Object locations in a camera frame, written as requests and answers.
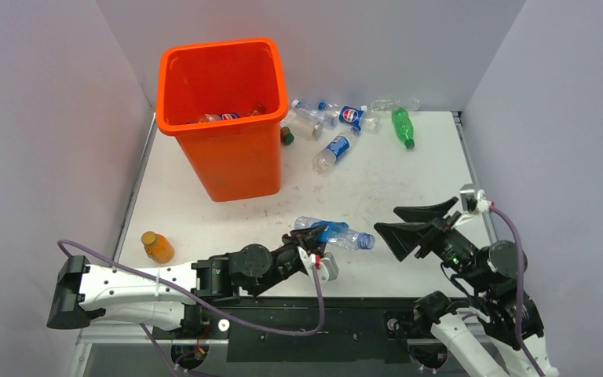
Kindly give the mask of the clear empty bottle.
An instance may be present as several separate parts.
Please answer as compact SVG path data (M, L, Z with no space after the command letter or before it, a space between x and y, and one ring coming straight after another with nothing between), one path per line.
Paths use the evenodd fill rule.
M380 111L393 112L399 108L403 108L404 110L406 110L408 112L416 112L420 108L420 101L417 98L410 97L410 96L390 97L390 98L383 98L383 99L377 99L375 101L372 101L368 105L368 108L371 111L378 111L378 112L380 112Z

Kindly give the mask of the pepsi bottle front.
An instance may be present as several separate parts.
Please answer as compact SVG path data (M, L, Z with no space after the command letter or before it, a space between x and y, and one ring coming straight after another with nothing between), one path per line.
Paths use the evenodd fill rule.
M188 121L188 124L194 123L207 123L207 122L217 122L221 120L231 120L231 119L239 119L240 115L236 112L226 112L226 113L217 113L217 114L203 114L200 115L196 120Z

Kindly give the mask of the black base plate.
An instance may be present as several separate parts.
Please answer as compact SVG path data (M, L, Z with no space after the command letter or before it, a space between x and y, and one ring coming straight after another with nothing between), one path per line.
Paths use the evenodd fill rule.
M405 363L403 347L426 353L445 314L472 313L468 299L435 291L421 298L226 298L214 312L192 302L109 309L104 319L152 326L162 339L228 340L230 362Z

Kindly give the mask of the orange plastic bin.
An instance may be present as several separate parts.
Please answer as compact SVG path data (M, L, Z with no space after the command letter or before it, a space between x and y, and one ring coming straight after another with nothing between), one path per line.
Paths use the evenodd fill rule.
M257 103L267 113L250 117ZM281 189L280 122L288 99L272 39L169 48L160 58L155 112L159 130L176 139L213 201L270 196ZM226 112L240 118L188 124L203 114Z

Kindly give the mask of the pepsi bottle back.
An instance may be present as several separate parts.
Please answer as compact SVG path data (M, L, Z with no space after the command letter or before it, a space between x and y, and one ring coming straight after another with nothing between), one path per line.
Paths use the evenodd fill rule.
M344 106L338 113L338 121L358 131L375 132L379 127L379 117L366 105L360 108Z

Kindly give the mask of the green cap brown bottle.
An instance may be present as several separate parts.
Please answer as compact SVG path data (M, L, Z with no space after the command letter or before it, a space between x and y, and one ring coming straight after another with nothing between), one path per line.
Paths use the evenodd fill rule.
M280 142L282 145L290 145L294 142L294 135L292 134L288 126L282 126L280 128Z

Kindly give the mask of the red label water bottle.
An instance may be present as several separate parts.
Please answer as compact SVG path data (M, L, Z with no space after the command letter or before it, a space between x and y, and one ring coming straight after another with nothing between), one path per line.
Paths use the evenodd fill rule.
M262 103L257 103L249 113L250 117L264 115L267 113L267 107Z

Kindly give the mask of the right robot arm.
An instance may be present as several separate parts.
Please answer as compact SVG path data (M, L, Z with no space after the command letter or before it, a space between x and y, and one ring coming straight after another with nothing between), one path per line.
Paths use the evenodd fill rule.
M470 376L557 376L542 318L524 291L527 257L519 234L477 247L459 231L490 212L512 223L477 189L432 206L396 207L400 222L375 224L398 261L435 254L457 289L472 288L463 302L441 291L417 299L407 317L390 318L390 331L400 342L433 336Z

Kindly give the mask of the green plastic bottle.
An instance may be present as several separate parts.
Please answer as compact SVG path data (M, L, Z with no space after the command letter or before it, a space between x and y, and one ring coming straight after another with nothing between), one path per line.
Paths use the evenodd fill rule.
M391 120L399 141L406 149L415 147L414 127L406 109L398 108L391 114Z

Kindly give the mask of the blue cap pepsi bottle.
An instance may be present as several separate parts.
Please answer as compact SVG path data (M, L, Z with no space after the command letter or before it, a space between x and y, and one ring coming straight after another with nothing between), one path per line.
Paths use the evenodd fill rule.
M312 159L312 170L318 174L329 174L336 165L352 151L358 142L360 131L350 127L337 134Z

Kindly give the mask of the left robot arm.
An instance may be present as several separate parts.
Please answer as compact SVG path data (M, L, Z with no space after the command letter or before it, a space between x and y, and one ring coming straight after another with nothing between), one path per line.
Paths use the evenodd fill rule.
M338 277L334 256L319 240L318 225L283 235L275 250L251 243L239 251L214 255L180 265L135 269L111 261L71 240L57 245L67 259L57 275L46 326L50 329L87 328L99 321L153 326L176 331L190 339L202 330L203 317L190 309L200 306L230 324L269 334L308 337L325 322L320 285ZM226 307L236 305L240 292L256 298L291 276L302 273L315 286L319 320L310 330L269 328L236 317Z

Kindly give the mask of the small orange juice bottle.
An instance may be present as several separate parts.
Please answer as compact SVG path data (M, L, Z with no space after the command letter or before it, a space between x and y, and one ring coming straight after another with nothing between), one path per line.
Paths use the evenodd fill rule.
M174 248L161 234L153 231L144 232L141 242L146 255L157 264L166 264L174 258Z

